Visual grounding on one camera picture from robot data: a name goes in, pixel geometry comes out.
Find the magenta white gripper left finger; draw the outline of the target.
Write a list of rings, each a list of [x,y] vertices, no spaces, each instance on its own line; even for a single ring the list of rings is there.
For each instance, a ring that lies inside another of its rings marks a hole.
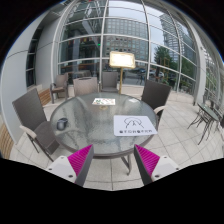
[[[83,186],[93,155],[93,145],[86,146],[68,157],[58,157],[47,171],[78,186]]]

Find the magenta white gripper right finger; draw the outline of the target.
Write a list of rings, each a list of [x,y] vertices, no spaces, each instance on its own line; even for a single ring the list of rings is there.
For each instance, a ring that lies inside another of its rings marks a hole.
[[[144,185],[148,185],[179,170],[179,166],[167,155],[158,156],[137,144],[134,145],[134,157]]]

